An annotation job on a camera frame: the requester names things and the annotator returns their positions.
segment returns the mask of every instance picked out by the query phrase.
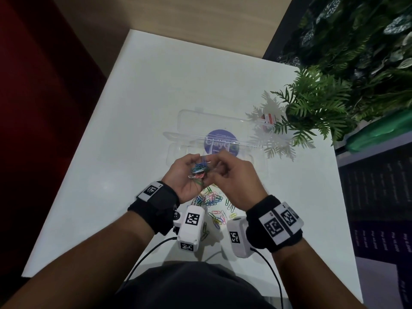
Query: right hand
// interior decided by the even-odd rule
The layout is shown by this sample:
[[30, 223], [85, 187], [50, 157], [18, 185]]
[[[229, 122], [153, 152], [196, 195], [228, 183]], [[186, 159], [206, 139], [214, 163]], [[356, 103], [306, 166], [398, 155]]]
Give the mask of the right hand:
[[216, 156], [220, 161], [217, 171], [209, 172], [207, 181], [215, 183], [235, 207], [248, 211], [267, 196], [250, 161], [241, 160], [226, 150]]

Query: red wall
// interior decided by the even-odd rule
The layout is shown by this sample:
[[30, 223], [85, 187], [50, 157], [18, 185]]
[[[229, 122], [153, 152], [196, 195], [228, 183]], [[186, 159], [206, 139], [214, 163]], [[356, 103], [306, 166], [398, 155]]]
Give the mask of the red wall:
[[51, 0], [0, 0], [0, 275], [23, 270], [105, 81]]

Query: white tabletop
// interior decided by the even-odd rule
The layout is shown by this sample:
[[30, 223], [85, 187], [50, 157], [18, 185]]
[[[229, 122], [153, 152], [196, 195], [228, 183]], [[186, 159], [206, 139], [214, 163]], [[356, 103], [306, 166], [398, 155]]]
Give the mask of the white tabletop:
[[[131, 30], [77, 148], [69, 170], [30, 255], [23, 276], [120, 217], [135, 195], [168, 170], [170, 141], [182, 109], [245, 118], [263, 102], [263, 91], [291, 83], [296, 68], [250, 56]], [[331, 141], [297, 149], [295, 161], [268, 160], [265, 188], [287, 201], [305, 221], [304, 236], [342, 282], [362, 300], [344, 199]], [[227, 232], [212, 234], [198, 253], [168, 242], [136, 270], [165, 260], [222, 264], [264, 296], [278, 286], [260, 256], [236, 258]], [[157, 234], [146, 251], [164, 237]], [[273, 260], [262, 251], [268, 260]]]

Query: purple sticker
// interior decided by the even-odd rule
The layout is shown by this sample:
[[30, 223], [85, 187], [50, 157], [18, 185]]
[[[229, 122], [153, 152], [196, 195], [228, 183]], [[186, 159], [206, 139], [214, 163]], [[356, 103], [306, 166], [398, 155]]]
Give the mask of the purple sticker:
[[204, 142], [207, 154], [217, 154], [221, 150], [227, 150], [234, 156], [239, 153], [239, 142], [233, 134], [227, 130], [213, 130], [210, 132]]

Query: transparent container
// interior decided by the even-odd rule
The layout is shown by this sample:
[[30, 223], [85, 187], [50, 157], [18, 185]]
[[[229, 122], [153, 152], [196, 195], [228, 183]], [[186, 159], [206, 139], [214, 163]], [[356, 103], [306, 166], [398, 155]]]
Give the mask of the transparent container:
[[240, 159], [250, 161], [261, 175], [267, 173], [267, 160], [262, 145], [270, 135], [264, 121], [248, 121], [216, 114], [183, 109], [178, 114], [178, 132], [164, 132], [172, 141], [167, 164], [186, 154], [217, 154], [228, 150]]

